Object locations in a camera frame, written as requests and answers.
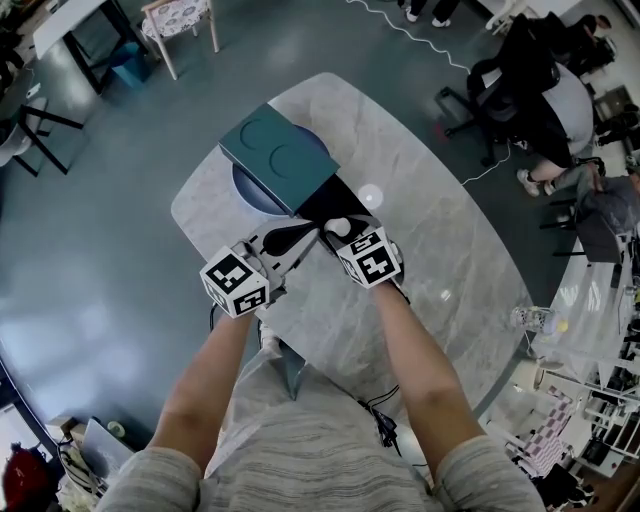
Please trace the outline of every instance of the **plastic container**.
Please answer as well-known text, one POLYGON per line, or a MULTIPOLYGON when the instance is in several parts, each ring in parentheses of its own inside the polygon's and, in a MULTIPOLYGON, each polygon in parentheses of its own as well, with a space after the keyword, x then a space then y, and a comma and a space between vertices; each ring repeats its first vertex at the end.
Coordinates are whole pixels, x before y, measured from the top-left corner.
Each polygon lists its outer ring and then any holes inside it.
POLYGON ((537 306, 514 308, 511 312, 511 325, 547 335, 556 332, 567 332, 569 329, 568 322, 563 320, 557 311, 537 306))
POLYGON ((144 53, 136 43, 122 45, 111 56, 111 69, 124 82, 134 89, 142 87, 151 74, 151 69, 144 60, 144 53))

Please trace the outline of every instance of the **white cable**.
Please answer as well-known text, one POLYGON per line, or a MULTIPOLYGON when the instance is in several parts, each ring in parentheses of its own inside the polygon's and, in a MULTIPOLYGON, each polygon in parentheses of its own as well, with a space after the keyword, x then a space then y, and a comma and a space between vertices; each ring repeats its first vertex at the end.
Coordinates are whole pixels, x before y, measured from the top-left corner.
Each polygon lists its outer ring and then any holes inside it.
POLYGON ((371 9, 369 7, 369 4, 367 2, 365 2, 364 0, 346 0, 346 2, 348 4, 352 4, 353 2, 359 2, 362 5, 365 6, 365 8, 367 9, 367 12, 371 12, 373 14, 382 14, 384 16, 384 19, 387 20, 387 23, 389 24, 389 26, 394 29, 394 30, 398 30, 399 32, 404 32, 407 36, 409 36, 409 39, 411 39, 412 41, 415 41, 416 43, 427 43, 429 46, 431 46, 431 49, 436 52, 436 53, 443 53, 447 56, 447 59, 449 59, 449 65, 453 66, 454 68, 460 68, 460 69, 464 69, 467 74, 471 74, 471 70, 467 67, 467 66, 462 66, 461 64, 456 64, 455 62, 453 62, 453 60, 451 59, 451 54, 447 51, 447 50, 438 50, 431 41, 429 41, 428 39, 420 39, 417 37, 413 37, 408 30, 401 28, 401 27, 396 27, 393 23, 391 23, 391 20, 389 19, 389 17, 387 16, 387 13, 384 11, 378 11, 376 9, 371 9))
MULTIPOLYGON (((369 4, 367 2, 365 2, 365 0, 345 0, 348 4, 352 4, 354 2, 358 2, 361 3, 362 5, 365 6, 365 9, 367 9, 367 12, 373 13, 373 14, 382 14, 384 16, 384 19, 387 20, 387 24, 394 30, 397 30, 399 32, 403 32, 405 33, 409 39, 411 39, 412 41, 415 41, 416 43, 427 43, 429 46, 431 46, 431 49, 436 52, 436 53, 440 53, 440 54, 445 54, 447 56, 447 59, 449 60, 449 65, 454 67, 454 68, 460 68, 460 69, 464 69, 467 74, 471 74, 471 70, 467 67, 467 66, 463 66, 461 64, 456 64, 455 62, 453 62, 452 58, 451 58, 451 54, 447 51, 447 50, 438 50, 431 41, 429 41, 428 39, 420 39, 417 37, 413 37, 411 35, 411 33, 402 28, 402 27, 396 27, 391 20, 389 19, 389 17, 387 16, 387 13, 384 11, 379 11, 376 9, 371 9, 369 7, 369 4)), ((509 158, 511 158, 511 146, 509 145, 509 141, 507 140, 507 157, 503 158, 502 160, 500 160, 497 164, 495 164, 493 167, 491 167, 490 169, 487 169, 486 171, 484 171, 480 176, 476 176, 475 178, 469 178, 468 180, 466 180, 462 186, 464 187, 467 183, 469 183, 470 181, 475 181, 475 180, 479 180, 480 178, 486 176, 487 174, 489 174, 491 171, 493 171, 496 167, 498 167, 500 164, 506 162, 507 160, 509 160, 509 158)))
POLYGON ((480 178, 486 176, 487 174, 489 174, 491 171, 493 171, 496 167, 498 167, 500 164, 505 163, 507 160, 509 160, 509 158, 511 158, 511 143, 509 142, 509 139, 507 139, 507 156, 505 158, 503 158, 502 160, 500 160, 496 165, 494 165, 493 167, 487 169, 486 171, 484 171, 480 176, 476 176, 475 178, 469 178, 468 180, 465 180, 462 183, 462 186, 464 187, 467 183, 469 183, 470 181, 476 181, 479 180, 480 178))

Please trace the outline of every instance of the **black and white cube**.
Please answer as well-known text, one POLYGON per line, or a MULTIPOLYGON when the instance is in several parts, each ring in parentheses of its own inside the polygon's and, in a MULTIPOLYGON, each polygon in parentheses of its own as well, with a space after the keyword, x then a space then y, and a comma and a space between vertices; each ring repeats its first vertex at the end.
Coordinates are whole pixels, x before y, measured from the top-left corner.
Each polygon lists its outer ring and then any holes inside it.
POLYGON ((237 318, 269 301, 269 280, 229 247, 223 247, 200 271, 207 294, 237 318))
POLYGON ((356 283, 371 288, 400 272, 384 228, 358 238, 338 250, 338 257, 356 283))

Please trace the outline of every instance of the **marble table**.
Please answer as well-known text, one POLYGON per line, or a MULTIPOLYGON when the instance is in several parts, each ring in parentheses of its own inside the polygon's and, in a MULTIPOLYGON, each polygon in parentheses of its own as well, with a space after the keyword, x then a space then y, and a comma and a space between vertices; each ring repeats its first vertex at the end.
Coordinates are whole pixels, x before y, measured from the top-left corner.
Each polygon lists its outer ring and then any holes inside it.
MULTIPOLYGON (((324 141, 352 190, 372 183, 384 191, 372 213, 403 250, 405 292, 478 404, 523 335, 509 313, 530 298, 476 203, 407 128, 335 75, 310 78, 270 104, 324 141)), ((172 214, 205 259, 267 220, 238 196, 219 147, 187 180, 172 214)), ((371 298, 335 257, 316 245, 287 288, 258 314, 283 340, 355 396, 370 399, 395 385, 371 298)))

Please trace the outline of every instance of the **forearm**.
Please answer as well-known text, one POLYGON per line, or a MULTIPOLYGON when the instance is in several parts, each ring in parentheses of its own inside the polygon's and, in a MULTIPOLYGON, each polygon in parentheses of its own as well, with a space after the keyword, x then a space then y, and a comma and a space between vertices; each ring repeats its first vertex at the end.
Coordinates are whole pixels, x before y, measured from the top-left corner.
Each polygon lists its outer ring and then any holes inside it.
POLYGON ((373 294, 409 422, 435 473, 448 453, 484 431, 453 365, 400 293, 382 284, 373 294))
POLYGON ((238 376, 253 315, 224 315, 165 403, 149 446, 174 448, 203 469, 211 459, 238 376))
POLYGON ((459 389, 451 362, 404 297, 387 283, 376 286, 373 296, 405 402, 418 403, 439 392, 459 389))

